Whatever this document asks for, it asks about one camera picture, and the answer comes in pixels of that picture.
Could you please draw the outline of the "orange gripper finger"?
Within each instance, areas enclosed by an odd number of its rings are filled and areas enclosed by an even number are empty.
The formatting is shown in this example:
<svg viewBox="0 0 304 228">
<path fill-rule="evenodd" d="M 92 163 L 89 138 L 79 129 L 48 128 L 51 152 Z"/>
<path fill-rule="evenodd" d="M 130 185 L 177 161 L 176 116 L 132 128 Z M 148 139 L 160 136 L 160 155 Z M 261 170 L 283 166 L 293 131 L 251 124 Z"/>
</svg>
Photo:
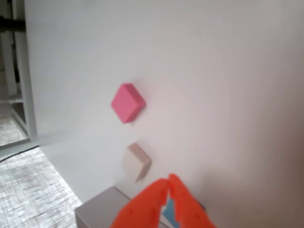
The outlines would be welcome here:
<svg viewBox="0 0 304 228">
<path fill-rule="evenodd" d="M 117 214 L 112 228 L 157 228 L 166 205 L 169 181 L 159 179 L 129 201 Z"/>
<path fill-rule="evenodd" d="M 174 201 L 175 219 L 181 228 L 214 228 L 205 210 L 175 174 L 169 175 L 170 198 Z"/>
</svg>

